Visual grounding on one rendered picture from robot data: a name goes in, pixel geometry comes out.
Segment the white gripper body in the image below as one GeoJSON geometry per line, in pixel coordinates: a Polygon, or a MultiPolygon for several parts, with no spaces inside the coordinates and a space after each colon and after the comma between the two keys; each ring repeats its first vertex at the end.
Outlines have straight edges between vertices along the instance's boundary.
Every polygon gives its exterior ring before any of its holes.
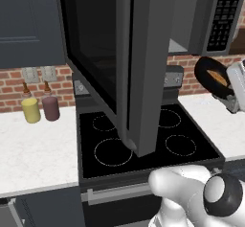
{"type": "Polygon", "coordinates": [[[239,104],[245,104],[245,64],[234,63],[227,68],[227,75],[239,104]]]}

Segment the golden waffle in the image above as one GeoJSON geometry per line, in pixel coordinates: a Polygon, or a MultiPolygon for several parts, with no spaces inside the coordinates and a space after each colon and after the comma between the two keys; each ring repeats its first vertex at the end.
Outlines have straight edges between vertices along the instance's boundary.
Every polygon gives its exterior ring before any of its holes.
{"type": "Polygon", "coordinates": [[[228,83],[227,83],[226,79],[221,74],[219,74],[218,72],[213,71],[213,70],[208,70],[208,75],[215,82],[217,82],[219,84],[222,84],[223,86],[228,86],[228,83]]]}

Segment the black bowl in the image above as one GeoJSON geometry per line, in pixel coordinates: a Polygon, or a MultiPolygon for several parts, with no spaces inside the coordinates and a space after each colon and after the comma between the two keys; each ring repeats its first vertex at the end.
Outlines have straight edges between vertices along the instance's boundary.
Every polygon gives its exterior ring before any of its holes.
{"type": "Polygon", "coordinates": [[[230,88],[230,80],[227,75],[227,67],[211,57],[200,57],[194,67],[194,75],[201,85],[218,98],[225,99],[229,95],[234,95],[230,88]],[[208,75],[208,70],[213,70],[221,74],[227,81],[228,86],[223,86],[212,80],[208,75]]]}

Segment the dark grey microwave oven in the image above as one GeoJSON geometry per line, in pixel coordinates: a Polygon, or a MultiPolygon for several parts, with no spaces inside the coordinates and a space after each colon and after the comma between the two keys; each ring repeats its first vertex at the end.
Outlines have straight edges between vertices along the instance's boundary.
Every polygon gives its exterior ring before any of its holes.
{"type": "Polygon", "coordinates": [[[244,0],[175,0],[168,53],[222,56],[230,51],[244,0]]]}

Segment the dark grey microwave door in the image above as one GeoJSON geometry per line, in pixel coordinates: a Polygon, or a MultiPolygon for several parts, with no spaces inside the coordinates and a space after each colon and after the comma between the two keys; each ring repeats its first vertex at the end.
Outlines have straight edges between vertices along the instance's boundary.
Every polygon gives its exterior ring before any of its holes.
{"type": "MultiPolygon", "coordinates": [[[[131,0],[127,130],[155,151],[175,0],[131,0]]],[[[68,64],[117,128],[116,0],[60,0],[68,64]]]]}

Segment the dark oven door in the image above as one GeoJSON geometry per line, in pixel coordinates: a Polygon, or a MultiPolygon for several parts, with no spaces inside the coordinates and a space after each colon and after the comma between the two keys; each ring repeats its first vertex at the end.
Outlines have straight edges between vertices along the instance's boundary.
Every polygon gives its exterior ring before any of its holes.
{"type": "MultiPolygon", "coordinates": [[[[88,189],[101,191],[129,185],[136,184],[109,184],[100,187],[81,187],[80,193],[86,193],[88,189]]],[[[155,196],[153,193],[98,205],[89,205],[87,202],[82,202],[85,226],[119,227],[150,220],[160,210],[161,203],[162,198],[155,196]]]]}

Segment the dark blue base cupboard door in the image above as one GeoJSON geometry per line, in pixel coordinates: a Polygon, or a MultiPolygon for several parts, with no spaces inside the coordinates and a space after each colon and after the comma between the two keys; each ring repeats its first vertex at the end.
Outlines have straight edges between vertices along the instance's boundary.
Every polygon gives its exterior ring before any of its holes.
{"type": "Polygon", "coordinates": [[[85,227],[79,187],[16,197],[25,227],[85,227]]]}

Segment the dark blue base cupboard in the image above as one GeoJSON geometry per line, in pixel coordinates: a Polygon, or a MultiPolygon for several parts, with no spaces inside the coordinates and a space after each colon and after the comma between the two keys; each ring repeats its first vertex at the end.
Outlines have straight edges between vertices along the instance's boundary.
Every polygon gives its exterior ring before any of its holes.
{"type": "Polygon", "coordinates": [[[228,161],[224,164],[223,171],[232,174],[245,174],[245,159],[228,161]]]}

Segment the black hob stove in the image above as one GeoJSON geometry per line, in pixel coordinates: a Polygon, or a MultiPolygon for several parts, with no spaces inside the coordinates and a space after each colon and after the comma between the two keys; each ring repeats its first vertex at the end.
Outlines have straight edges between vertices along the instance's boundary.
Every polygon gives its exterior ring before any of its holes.
{"type": "Polygon", "coordinates": [[[135,185],[152,170],[188,164],[222,169],[224,156],[178,101],[181,84],[164,87],[156,151],[139,157],[126,148],[117,129],[72,75],[77,111],[79,184],[87,191],[135,185]]]}

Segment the maroon squeeze bottle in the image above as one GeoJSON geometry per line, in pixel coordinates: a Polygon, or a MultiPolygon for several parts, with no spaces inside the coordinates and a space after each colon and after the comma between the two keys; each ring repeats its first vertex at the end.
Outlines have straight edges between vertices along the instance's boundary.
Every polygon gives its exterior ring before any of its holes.
{"type": "Polygon", "coordinates": [[[51,88],[49,87],[48,82],[44,81],[44,95],[42,97],[42,106],[45,114],[45,118],[50,121],[54,122],[59,119],[59,106],[58,106],[58,99],[52,93],[51,88]]]}

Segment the yellow squeeze bottle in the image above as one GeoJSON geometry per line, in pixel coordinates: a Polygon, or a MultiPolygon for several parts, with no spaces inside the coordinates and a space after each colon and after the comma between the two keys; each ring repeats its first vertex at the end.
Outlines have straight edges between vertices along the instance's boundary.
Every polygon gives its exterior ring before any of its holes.
{"type": "Polygon", "coordinates": [[[23,83],[21,106],[25,119],[29,124],[35,124],[40,121],[41,115],[38,107],[38,100],[32,95],[26,82],[23,83]]]}

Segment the grey wall socket plate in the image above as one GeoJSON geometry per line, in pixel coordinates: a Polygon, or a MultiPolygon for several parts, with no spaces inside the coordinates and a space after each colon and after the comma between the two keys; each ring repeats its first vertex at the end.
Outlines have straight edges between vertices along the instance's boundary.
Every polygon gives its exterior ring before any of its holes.
{"type": "Polygon", "coordinates": [[[56,81],[56,68],[55,66],[41,67],[42,79],[46,81],[56,81]]]}
{"type": "Polygon", "coordinates": [[[39,83],[38,73],[35,67],[23,68],[22,74],[26,83],[39,83]]]}

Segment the dark blue wall cupboard door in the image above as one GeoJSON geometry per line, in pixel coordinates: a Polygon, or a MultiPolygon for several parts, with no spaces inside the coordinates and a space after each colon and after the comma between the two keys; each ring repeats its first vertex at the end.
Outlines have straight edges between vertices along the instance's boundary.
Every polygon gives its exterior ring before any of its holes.
{"type": "Polygon", "coordinates": [[[0,0],[0,69],[64,63],[57,0],[0,0]]]}

